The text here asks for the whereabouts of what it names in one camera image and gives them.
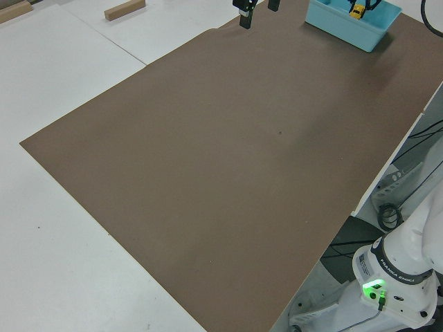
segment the cable connector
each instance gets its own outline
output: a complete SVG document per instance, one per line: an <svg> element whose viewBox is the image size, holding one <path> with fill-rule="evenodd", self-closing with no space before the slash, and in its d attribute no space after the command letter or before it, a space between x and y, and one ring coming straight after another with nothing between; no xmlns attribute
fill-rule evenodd
<svg viewBox="0 0 443 332"><path fill-rule="evenodd" d="M383 310L385 304L386 304L386 291L382 290L379 298L379 311Z"/></svg>

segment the brown mat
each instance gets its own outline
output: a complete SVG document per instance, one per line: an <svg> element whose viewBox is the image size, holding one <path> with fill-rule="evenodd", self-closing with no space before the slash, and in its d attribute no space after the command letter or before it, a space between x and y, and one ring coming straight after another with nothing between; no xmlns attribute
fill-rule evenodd
<svg viewBox="0 0 443 332"><path fill-rule="evenodd" d="M442 79L413 19L367 54L265 6L22 142L210 332L269 330Z"/></svg>

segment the blue plastic container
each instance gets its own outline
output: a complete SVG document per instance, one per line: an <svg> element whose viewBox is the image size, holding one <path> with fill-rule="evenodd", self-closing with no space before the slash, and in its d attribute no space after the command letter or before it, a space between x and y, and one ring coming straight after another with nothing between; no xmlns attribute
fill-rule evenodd
<svg viewBox="0 0 443 332"><path fill-rule="evenodd" d="M400 7L382 1L358 20L349 16L350 8L346 0L310 0L306 22L371 52L401 12Z"/></svg>

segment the label on robot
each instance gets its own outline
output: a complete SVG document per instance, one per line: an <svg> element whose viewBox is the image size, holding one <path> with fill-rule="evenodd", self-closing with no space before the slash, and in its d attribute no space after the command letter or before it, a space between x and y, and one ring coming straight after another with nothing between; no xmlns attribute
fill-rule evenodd
<svg viewBox="0 0 443 332"><path fill-rule="evenodd" d="M365 281L369 279L371 275L374 274L374 271L372 270L371 265L369 264L368 252L365 252L364 254L361 254L359 256L357 261L357 267L359 268L360 275Z"/></svg>

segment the gray cable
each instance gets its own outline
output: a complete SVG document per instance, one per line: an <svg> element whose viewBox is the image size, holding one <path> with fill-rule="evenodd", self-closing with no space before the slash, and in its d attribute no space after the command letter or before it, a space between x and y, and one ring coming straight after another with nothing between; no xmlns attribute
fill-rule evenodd
<svg viewBox="0 0 443 332"><path fill-rule="evenodd" d="M356 327L356 326L358 326L358 325L362 325L362 324L364 324L364 323L366 323L366 322L369 322L370 320L373 320L374 318L377 318L377 316L380 315L380 312L381 312L381 311L378 311L377 314L376 314L375 316L373 316L373 317L369 317L369 318L367 318L367 319L365 319L365 320L362 320L361 322L358 322L358 323L355 323L354 325L348 326L347 328L345 328L345 329L343 329L343 330L340 330L340 331L338 331L338 332L345 332L345 331L347 331L347 330L349 330L349 329L351 329L351 328L353 328L353 327Z"/></svg>

